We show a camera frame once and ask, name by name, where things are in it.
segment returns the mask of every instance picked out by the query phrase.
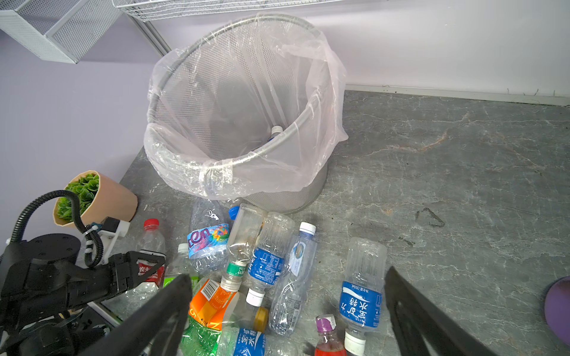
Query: trash can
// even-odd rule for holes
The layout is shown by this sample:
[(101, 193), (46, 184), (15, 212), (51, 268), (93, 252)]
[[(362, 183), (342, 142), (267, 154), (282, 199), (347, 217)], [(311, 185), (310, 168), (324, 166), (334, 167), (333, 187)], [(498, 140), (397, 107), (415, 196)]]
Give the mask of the trash can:
[[(150, 81), (148, 159), (172, 188), (289, 213), (323, 188), (345, 69), (305, 20), (259, 14), (173, 50)], [(271, 139), (271, 129), (284, 131)]]

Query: beige flower pot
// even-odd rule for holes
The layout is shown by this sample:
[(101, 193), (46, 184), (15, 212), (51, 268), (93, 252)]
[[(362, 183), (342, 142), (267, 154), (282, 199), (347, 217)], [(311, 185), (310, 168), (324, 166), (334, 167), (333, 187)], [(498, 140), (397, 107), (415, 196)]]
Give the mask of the beige flower pot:
[[(97, 194), (95, 194), (95, 199), (93, 199), (89, 208), (81, 214), (83, 223), (85, 225), (101, 223), (107, 216), (124, 221), (131, 221), (137, 211), (137, 196), (121, 184), (94, 170), (79, 174), (71, 182), (77, 182), (79, 178), (83, 178), (89, 173), (99, 176), (99, 190)], [(58, 226), (75, 227), (73, 222), (68, 223), (58, 217), (57, 201), (54, 207), (54, 222)]]

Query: white wire basket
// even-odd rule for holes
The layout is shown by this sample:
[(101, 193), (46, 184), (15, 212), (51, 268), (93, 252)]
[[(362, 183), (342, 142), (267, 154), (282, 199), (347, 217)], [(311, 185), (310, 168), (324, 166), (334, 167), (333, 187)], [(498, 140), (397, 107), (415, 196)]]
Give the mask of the white wire basket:
[(43, 60), (77, 63), (121, 14), (110, 0), (0, 0), (0, 29)]
[(233, 11), (277, 9), (279, 7), (311, 5), (341, 0), (113, 0), (117, 9), (141, 20), (230, 13)]

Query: wall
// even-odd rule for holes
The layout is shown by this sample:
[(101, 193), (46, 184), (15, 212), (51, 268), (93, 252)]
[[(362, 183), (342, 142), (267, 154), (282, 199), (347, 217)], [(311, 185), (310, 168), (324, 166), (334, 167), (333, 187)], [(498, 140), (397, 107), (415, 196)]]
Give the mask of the wall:
[[(345, 0), (278, 11), (326, 34), (348, 84), (570, 96), (566, 0)], [(154, 25), (177, 48), (250, 14)]]
[[(124, 15), (79, 64), (45, 62), (0, 31), (0, 252), (22, 209), (93, 169), (120, 180), (143, 146), (150, 73), (158, 54)], [(78, 234), (53, 223), (55, 201), (25, 238)]]

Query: baseboard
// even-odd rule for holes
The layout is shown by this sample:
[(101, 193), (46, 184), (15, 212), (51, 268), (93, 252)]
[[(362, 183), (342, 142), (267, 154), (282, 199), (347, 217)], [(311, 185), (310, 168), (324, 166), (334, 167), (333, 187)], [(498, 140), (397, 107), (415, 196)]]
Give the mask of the baseboard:
[(421, 96), (456, 97), (459, 99), (506, 101), (509, 103), (570, 106), (570, 97), (565, 96), (533, 96), (498, 93), (460, 92), (437, 89), (405, 88), (405, 87), (373, 87), (368, 85), (347, 85), (347, 90), (379, 93), (398, 93)]

